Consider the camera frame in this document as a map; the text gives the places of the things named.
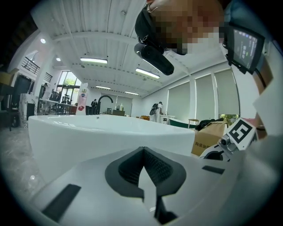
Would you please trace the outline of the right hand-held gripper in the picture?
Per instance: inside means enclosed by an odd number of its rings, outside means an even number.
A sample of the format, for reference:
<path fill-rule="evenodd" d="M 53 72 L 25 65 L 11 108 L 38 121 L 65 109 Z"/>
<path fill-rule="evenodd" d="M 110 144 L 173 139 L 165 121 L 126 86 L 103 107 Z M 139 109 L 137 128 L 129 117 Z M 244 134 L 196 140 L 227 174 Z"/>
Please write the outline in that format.
<path fill-rule="evenodd" d="M 218 144 L 207 148 L 199 158 L 229 162 L 227 155 L 244 151 L 256 141 L 258 141 L 256 127 L 240 117 L 227 128 Z"/>

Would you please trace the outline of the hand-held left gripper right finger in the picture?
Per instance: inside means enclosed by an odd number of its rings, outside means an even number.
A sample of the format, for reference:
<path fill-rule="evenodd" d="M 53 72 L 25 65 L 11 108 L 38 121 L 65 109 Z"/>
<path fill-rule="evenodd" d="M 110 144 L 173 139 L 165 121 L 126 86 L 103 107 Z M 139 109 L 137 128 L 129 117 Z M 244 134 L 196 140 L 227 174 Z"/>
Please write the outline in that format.
<path fill-rule="evenodd" d="M 144 147 L 146 170 L 156 185 L 155 216 L 145 226 L 227 226 L 228 201 L 241 171 L 242 155 L 229 162 L 199 159 Z"/>

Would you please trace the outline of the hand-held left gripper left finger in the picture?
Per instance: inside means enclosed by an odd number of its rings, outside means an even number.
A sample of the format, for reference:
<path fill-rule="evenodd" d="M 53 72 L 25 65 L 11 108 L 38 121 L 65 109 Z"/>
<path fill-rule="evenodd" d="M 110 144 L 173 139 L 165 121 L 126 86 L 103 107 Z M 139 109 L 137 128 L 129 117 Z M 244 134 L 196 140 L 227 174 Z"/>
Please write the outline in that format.
<path fill-rule="evenodd" d="M 37 226 L 155 226 L 142 199 L 124 197 L 105 179 L 117 151 L 80 162 L 43 187 L 33 198 L 30 215 Z"/>

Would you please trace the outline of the white rectangular bathtub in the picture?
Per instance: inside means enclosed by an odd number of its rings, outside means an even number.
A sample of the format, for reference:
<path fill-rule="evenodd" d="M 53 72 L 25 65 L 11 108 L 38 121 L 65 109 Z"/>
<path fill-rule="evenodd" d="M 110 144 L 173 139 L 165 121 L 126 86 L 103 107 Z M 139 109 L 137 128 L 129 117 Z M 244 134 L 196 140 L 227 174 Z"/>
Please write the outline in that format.
<path fill-rule="evenodd" d="M 76 164 L 137 147 L 190 155 L 195 132 L 188 128 L 113 115 L 31 116 L 34 159 L 49 183 Z"/>

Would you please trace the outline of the large cardboard box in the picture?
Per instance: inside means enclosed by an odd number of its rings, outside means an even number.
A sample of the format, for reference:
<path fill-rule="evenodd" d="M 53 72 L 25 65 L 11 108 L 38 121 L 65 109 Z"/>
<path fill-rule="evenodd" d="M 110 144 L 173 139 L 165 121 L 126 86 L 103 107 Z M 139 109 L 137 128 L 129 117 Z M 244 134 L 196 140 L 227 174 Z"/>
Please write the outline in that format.
<path fill-rule="evenodd" d="M 191 153 L 200 156 L 207 148 L 216 145 L 228 128 L 227 121 L 210 122 L 203 129 L 195 132 Z"/>

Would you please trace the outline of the black bag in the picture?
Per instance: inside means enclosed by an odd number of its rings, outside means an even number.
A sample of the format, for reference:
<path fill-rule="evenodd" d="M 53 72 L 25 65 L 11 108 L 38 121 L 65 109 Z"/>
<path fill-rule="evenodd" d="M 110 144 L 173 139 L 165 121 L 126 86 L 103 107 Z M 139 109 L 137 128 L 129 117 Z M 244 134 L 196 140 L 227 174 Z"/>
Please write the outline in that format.
<path fill-rule="evenodd" d="M 225 122 L 224 121 L 224 118 L 220 118 L 220 119 L 217 119 L 217 120 L 215 120 L 215 119 L 210 119 L 210 120 L 202 120 L 202 121 L 200 121 L 200 123 L 195 127 L 195 130 L 197 130 L 197 131 L 200 131 L 200 130 L 202 130 L 203 128 L 205 128 L 207 125 L 209 125 L 210 123 L 214 123 L 214 122 L 220 122 L 220 123 L 222 123 L 222 122 Z"/>

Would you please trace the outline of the dark green oval tub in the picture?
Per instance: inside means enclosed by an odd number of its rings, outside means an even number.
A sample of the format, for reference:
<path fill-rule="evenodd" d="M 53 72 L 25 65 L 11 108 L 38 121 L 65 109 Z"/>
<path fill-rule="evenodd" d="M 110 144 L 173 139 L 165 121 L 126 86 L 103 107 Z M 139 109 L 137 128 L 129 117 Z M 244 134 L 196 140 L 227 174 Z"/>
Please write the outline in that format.
<path fill-rule="evenodd" d="M 176 118 L 169 118 L 169 124 L 171 126 L 176 126 L 180 128 L 195 128 L 196 127 L 196 125 L 194 124 L 189 124 L 188 122 L 184 122 Z"/>

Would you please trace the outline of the pink and white bottle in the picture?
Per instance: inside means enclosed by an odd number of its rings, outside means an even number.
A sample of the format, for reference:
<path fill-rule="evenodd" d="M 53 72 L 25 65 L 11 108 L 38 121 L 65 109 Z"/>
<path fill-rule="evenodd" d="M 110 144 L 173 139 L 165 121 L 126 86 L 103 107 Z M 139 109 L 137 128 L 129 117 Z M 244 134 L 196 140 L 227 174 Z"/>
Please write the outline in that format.
<path fill-rule="evenodd" d="M 76 115 L 86 115 L 88 83 L 82 83 L 79 90 Z"/>

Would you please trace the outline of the black curved faucet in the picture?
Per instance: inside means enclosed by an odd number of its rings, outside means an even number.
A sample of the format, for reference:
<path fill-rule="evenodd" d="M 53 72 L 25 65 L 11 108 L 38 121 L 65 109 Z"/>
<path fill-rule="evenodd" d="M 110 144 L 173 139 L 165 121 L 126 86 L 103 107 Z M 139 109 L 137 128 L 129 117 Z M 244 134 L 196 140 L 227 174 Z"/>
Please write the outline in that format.
<path fill-rule="evenodd" d="M 109 95 L 102 95 L 98 100 L 97 114 L 107 114 L 107 109 L 112 109 L 113 98 Z"/>

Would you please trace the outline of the marble-patterned cabinet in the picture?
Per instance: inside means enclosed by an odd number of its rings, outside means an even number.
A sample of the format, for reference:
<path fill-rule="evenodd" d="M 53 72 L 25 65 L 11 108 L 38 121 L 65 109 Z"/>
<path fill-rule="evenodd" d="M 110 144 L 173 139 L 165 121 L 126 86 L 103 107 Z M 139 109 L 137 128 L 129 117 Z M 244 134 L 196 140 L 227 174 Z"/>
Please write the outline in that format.
<path fill-rule="evenodd" d="M 19 99 L 19 125 L 28 128 L 30 116 L 37 115 L 38 97 L 33 94 L 20 94 Z"/>

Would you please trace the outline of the glass entrance door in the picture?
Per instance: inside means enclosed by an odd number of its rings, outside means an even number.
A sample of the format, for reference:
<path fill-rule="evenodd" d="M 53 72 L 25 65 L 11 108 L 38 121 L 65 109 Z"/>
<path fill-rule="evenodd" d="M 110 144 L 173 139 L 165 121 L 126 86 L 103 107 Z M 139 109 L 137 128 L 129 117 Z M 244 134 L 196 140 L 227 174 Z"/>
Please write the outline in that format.
<path fill-rule="evenodd" d="M 74 105 L 77 102 L 81 81 L 72 73 L 63 71 L 57 84 L 56 91 L 61 93 L 60 102 L 68 99 Z"/>

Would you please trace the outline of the black metal shelf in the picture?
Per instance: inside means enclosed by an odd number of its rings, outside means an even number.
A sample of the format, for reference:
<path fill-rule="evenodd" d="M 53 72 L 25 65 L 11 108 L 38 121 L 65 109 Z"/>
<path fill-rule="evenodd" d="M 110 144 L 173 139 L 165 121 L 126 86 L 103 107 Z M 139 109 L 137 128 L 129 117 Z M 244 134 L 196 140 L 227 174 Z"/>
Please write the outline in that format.
<path fill-rule="evenodd" d="M 12 109 L 12 98 L 14 95 L 14 87 L 0 83 L 0 96 L 4 100 L 4 110 L 0 110 L 0 114 L 5 114 L 9 131 L 19 126 L 19 110 Z"/>

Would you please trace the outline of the open cardboard box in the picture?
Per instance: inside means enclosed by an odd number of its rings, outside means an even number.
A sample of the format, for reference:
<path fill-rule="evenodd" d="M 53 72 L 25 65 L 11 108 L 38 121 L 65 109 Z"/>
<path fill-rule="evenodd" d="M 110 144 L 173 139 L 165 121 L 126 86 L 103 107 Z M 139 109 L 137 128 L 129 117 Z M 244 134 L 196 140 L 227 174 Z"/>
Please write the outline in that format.
<path fill-rule="evenodd" d="M 13 78 L 18 71 L 18 68 L 14 68 L 10 72 L 0 71 L 0 83 L 11 86 Z"/>

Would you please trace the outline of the person's light blue shirt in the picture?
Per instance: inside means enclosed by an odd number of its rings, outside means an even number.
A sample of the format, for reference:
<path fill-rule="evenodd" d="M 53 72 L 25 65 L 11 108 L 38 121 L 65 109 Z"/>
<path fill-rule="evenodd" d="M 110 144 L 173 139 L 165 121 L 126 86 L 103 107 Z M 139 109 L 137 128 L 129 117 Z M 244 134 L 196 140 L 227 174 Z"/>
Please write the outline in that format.
<path fill-rule="evenodd" d="M 268 30 L 263 20 L 250 8 L 244 0 L 229 0 L 224 7 L 224 22 L 233 23 L 250 30 Z"/>

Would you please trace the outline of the dark wooden staircase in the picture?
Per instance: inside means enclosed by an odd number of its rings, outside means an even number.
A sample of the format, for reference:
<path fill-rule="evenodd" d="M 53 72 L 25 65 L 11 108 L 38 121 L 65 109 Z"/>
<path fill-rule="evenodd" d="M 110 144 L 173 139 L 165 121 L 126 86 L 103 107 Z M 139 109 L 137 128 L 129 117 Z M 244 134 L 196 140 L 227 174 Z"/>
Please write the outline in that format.
<path fill-rule="evenodd" d="M 29 15 L 24 18 L 23 21 L 19 23 L 16 30 L 11 36 L 10 41 L 5 48 L 4 55 L 0 60 L 0 63 L 8 67 L 8 64 L 11 62 L 12 57 L 18 50 L 18 48 L 37 30 L 37 26 Z"/>

